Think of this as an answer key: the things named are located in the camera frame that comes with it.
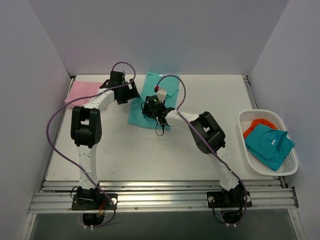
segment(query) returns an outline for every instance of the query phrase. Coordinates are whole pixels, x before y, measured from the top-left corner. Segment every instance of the gray partition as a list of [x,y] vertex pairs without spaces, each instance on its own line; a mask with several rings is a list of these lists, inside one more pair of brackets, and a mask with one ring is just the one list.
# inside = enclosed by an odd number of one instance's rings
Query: gray partition
[[217,222],[211,211],[117,213],[109,225],[92,231],[80,226],[81,217],[74,213],[38,214],[30,239],[297,239],[284,209],[250,210],[236,228]]

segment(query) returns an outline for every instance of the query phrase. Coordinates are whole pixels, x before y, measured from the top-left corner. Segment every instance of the white laundry basket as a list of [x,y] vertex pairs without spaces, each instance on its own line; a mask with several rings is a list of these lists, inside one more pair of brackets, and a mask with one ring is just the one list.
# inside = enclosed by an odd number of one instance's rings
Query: white laundry basket
[[266,165],[262,164],[247,150],[243,133],[251,126],[252,121],[256,119],[267,119],[272,122],[278,130],[286,131],[285,125],[282,122],[281,118],[272,111],[253,109],[240,112],[238,116],[238,124],[242,144],[247,158],[247,161],[244,161],[245,167],[249,172],[253,174],[258,173],[268,176],[288,176],[294,174],[298,169],[298,160],[294,149],[291,150],[291,152],[285,158],[283,164],[277,171],[274,171]]

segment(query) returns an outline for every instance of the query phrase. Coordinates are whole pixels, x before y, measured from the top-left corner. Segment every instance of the metal frame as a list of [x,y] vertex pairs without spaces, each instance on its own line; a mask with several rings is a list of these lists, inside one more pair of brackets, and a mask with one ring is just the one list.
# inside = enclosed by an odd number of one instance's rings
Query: metal frame
[[[243,76],[252,108],[258,106],[250,89],[248,76]],[[33,195],[21,239],[30,238],[37,214],[78,214],[71,211],[70,192],[77,181],[44,181],[41,193]],[[219,190],[218,180],[208,181],[102,181],[105,191],[118,194],[118,212],[212,211],[208,208],[207,192]],[[282,177],[273,180],[245,180],[250,191],[251,210],[287,209],[298,240],[305,235],[298,215],[298,200],[294,188],[288,188]]]

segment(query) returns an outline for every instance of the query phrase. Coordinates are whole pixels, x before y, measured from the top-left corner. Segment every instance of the teal cloth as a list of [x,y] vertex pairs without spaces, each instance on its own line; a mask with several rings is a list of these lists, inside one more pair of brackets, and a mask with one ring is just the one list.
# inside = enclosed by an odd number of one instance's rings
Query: teal cloth
[[245,138],[246,148],[260,162],[276,171],[295,144],[287,138],[288,132],[258,124]]
[[[155,86],[163,76],[163,74],[156,74],[149,71],[147,72],[143,84],[143,89],[140,93],[141,98],[134,98],[131,102],[128,124],[146,129],[154,129],[156,127],[157,121],[155,119],[151,119],[142,114],[141,104],[145,102],[146,96],[156,95]],[[164,88],[166,90],[164,105],[167,108],[176,107],[179,83],[180,82],[177,78],[169,76],[163,79],[159,84],[159,87]]]

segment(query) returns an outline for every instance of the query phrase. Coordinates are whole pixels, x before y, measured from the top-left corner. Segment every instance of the basket rim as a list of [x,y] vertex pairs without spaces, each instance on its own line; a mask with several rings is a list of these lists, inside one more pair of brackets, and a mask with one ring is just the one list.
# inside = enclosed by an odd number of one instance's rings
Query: basket rim
[[292,154],[292,158],[295,160],[295,166],[294,168],[291,170],[291,171],[288,171],[288,172],[274,172],[272,169],[270,169],[270,172],[266,172],[266,171],[260,171],[258,169],[256,169],[253,164],[251,163],[251,161],[249,161],[249,154],[248,154],[248,150],[246,148],[246,145],[245,145],[245,139],[244,139],[244,135],[242,133],[242,130],[241,130],[241,123],[240,123],[240,116],[244,113],[249,113],[249,112],[262,112],[262,113],[269,113],[269,114],[272,114],[274,115],[275,117],[277,117],[282,126],[283,126],[283,130],[284,131],[287,131],[286,129],[286,126],[284,124],[284,122],[282,121],[281,117],[276,114],[275,112],[273,111],[270,111],[270,110],[264,110],[264,109],[248,109],[248,110],[243,110],[241,111],[239,114],[238,114],[238,126],[239,126],[239,130],[240,130],[240,135],[241,135],[241,140],[242,140],[242,145],[243,145],[243,148],[244,148],[244,152],[245,152],[245,156],[246,156],[246,160],[247,162],[249,163],[250,167],[257,173],[261,174],[261,175],[265,175],[265,176],[289,176],[289,175],[292,175],[294,174],[297,170],[298,170],[298,166],[299,166],[299,162],[298,162],[298,159],[297,159],[297,156],[296,156],[296,152],[295,152],[295,149],[292,148],[291,152],[289,154]]

